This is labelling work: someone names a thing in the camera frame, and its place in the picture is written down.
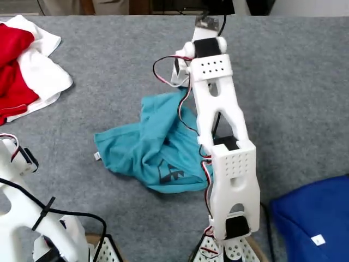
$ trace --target gray carpet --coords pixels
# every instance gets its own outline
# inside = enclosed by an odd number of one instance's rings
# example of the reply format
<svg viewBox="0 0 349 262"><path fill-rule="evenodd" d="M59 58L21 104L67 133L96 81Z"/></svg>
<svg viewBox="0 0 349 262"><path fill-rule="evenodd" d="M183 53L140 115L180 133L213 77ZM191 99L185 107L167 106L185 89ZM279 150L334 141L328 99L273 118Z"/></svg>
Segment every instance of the gray carpet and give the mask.
<svg viewBox="0 0 349 262"><path fill-rule="evenodd" d="M30 19L62 36L51 58L75 86L48 108L0 127L40 162L27 183L43 202L55 196L54 207L104 217L129 261L186 261L207 226L203 193L161 195L111 174L94 161L93 134L137 122L143 96L171 91L151 67L191 39L194 18ZM266 203L349 172L348 28L349 18L228 18L223 35ZM163 65L160 73L170 77L171 62ZM223 122L218 134L229 133ZM100 230L95 221L83 223L87 231ZM286 261L273 233L278 261ZM21 236L29 258L36 235L21 230ZM255 237L269 255L264 216Z"/></svg>

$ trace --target red and white towel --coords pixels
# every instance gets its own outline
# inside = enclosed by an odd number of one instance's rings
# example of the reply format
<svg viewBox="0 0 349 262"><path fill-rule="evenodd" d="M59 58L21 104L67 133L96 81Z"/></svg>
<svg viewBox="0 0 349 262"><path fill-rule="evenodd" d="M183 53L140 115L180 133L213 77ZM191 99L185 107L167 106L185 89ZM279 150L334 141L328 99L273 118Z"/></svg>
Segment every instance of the red and white towel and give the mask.
<svg viewBox="0 0 349 262"><path fill-rule="evenodd" d="M73 81L48 56L61 38L18 15L0 23L0 125L44 108Z"/></svg>

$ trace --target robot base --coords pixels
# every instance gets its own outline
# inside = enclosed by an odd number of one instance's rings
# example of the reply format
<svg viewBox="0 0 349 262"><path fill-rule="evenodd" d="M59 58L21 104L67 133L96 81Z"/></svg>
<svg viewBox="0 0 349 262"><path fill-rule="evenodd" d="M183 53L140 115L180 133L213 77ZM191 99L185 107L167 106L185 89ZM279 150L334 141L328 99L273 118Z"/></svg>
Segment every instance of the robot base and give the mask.
<svg viewBox="0 0 349 262"><path fill-rule="evenodd" d="M100 236L96 234L86 234L86 239L90 245L90 253L94 254L97 249ZM98 254L97 262L125 262L119 249L113 241L111 235L107 234L104 238L102 249Z"/></svg>
<svg viewBox="0 0 349 262"><path fill-rule="evenodd" d="M203 235L189 262L268 262L268 259L250 236L240 240L225 240L224 248L219 248L212 237Z"/></svg>

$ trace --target teal t-shirt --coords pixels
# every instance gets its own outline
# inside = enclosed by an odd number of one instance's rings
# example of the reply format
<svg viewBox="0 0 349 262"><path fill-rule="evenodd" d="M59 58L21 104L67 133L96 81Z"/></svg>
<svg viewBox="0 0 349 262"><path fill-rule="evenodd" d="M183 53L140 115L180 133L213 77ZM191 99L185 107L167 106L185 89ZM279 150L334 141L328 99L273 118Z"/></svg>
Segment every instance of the teal t-shirt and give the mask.
<svg viewBox="0 0 349 262"><path fill-rule="evenodd" d="M140 123L96 134L94 141L105 168L134 176L162 193L206 188L197 135L186 129L177 116L177 106L184 95L185 90L144 97ZM182 120L196 129L196 117L184 106Z"/></svg>

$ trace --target white cloth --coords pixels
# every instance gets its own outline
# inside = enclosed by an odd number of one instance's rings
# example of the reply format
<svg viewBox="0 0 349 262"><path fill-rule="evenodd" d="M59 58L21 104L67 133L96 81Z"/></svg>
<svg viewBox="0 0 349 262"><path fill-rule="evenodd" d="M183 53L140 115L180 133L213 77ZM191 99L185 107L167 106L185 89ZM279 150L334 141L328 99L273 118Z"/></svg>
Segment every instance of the white cloth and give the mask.
<svg viewBox="0 0 349 262"><path fill-rule="evenodd" d="M29 31L34 35L34 42L19 56L17 61L27 86L40 97L28 106L27 112L8 117L7 122L11 122L57 101L61 92L73 84L73 80L66 71L48 58L60 44L59 36L41 29L22 15L4 24L8 27Z"/></svg>

